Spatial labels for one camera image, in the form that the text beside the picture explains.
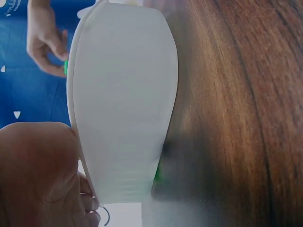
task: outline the blue background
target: blue background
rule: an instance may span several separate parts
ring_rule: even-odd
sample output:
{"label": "blue background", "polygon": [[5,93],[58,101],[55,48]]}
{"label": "blue background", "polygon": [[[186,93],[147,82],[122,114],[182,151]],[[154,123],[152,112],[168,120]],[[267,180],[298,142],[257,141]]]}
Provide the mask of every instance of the blue background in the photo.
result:
{"label": "blue background", "polygon": [[[7,17],[11,0],[0,8],[0,128],[13,122],[55,121],[70,125],[66,103],[66,79],[40,71],[26,52],[27,1]],[[69,46],[79,22],[77,12],[94,0],[53,0],[56,23],[69,31]],[[54,63],[62,64],[52,58]],[[15,118],[13,112],[20,111]]]}

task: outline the white insole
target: white insole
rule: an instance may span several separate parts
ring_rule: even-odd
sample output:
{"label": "white insole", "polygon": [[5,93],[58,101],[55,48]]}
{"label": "white insole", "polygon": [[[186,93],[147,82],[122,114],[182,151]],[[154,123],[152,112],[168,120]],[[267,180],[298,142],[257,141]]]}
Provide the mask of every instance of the white insole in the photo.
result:
{"label": "white insole", "polygon": [[177,84],[177,50],[159,11],[98,2],[81,19],[68,108],[101,203],[141,202],[151,191]]}

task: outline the black wire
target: black wire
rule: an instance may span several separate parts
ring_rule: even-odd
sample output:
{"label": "black wire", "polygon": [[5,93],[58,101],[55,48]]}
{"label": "black wire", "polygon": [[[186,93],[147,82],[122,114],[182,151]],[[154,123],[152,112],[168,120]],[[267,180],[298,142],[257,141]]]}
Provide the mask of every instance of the black wire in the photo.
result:
{"label": "black wire", "polygon": [[108,214],[107,223],[105,223],[105,225],[104,225],[104,226],[107,226],[107,225],[109,224],[109,221],[110,221],[110,214],[109,214],[108,210],[107,210],[105,207],[103,207],[103,209],[104,209],[104,210],[106,211],[106,213]]}

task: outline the person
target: person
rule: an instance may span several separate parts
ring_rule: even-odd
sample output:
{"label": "person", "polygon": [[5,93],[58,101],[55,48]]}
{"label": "person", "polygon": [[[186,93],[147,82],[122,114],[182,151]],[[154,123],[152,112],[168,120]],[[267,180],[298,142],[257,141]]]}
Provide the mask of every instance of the person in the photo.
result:
{"label": "person", "polygon": [[65,77],[63,66],[50,62],[48,53],[68,60],[67,31],[59,31],[50,0],[29,0],[27,5],[27,53],[38,67],[49,74]]}
{"label": "person", "polygon": [[[55,25],[49,0],[28,2],[27,52],[47,73],[64,77],[47,54],[68,59],[67,31]],[[57,122],[20,122],[0,129],[0,226],[97,227],[100,215],[84,175],[79,142]]]}

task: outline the finger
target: finger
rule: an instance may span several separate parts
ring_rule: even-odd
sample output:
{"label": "finger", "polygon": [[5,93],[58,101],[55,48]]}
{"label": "finger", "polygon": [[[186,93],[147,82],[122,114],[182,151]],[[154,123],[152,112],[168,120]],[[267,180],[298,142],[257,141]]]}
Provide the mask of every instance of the finger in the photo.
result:
{"label": "finger", "polygon": [[62,32],[62,42],[63,42],[64,46],[67,46],[67,43],[68,43],[68,31],[67,30],[64,30]]}
{"label": "finger", "polygon": [[53,65],[47,56],[40,55],[38,53],[33,53],[33,60],[37,64],[37,66],[44,72],[52,74],[54,76],[58,77],[66,77],[64,73],[64,67],[63,66],[57,66]]}
{"label": "finger", "polygon": [[80,193],[93,195],[93,192],[89,186],[89,182],[86,176],[82,173],[78,173],[80,175]]}
{"label": "finger", "polygon": [[64,45],[62,39],[57,33],[54,33],[42,40],[49,48],[51,48],[54,55],[62,61],[68,60],[68,52],[66,45]]}
{"label": "finger", "polygon": [[83,204],[83,207],[85,209],[85,212],[95,211],[98,209],[98,202],[96,199],[94,199],[90,195],[82,194],[81,195],[81,201]]}
{"label": "finger", "polygon": [[95,211],[87,213],[86,218],[89,221],[89,227],[98,227],[101,220],[101,216]]}

